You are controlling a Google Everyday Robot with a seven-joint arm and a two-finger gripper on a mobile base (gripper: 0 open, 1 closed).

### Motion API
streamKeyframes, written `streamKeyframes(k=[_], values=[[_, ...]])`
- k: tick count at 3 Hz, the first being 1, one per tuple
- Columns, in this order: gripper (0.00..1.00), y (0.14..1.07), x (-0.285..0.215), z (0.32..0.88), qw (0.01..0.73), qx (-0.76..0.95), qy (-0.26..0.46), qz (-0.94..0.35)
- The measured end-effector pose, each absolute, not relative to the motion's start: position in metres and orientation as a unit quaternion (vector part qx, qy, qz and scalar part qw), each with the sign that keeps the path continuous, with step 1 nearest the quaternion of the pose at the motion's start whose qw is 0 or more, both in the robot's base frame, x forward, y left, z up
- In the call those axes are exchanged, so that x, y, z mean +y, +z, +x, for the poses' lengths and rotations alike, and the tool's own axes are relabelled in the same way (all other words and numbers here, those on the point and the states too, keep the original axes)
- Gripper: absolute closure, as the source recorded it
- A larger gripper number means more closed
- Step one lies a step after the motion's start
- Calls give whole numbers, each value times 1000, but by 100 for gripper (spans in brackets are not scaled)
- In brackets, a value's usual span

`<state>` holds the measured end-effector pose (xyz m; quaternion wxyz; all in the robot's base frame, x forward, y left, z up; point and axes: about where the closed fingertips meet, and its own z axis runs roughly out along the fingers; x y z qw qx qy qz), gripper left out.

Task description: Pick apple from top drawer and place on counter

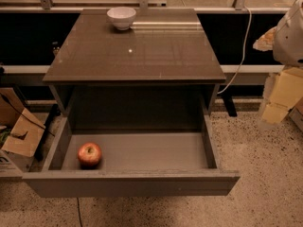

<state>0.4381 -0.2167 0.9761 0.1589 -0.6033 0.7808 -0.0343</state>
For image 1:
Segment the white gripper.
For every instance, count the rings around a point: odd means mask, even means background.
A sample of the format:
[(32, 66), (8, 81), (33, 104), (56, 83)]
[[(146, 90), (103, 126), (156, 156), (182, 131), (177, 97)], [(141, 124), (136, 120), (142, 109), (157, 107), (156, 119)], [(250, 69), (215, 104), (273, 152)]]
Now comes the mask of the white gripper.
[[(303, 0), (296, 0), (277, 26), (270, 28), (254, 43), (258, 51), (273, 49), (276, 61), (303, 66)], [(303, 69), (290, 67), (271, 74), (265, 81), (258, 124), (271, 129), (281, 123), (303, 97)]]

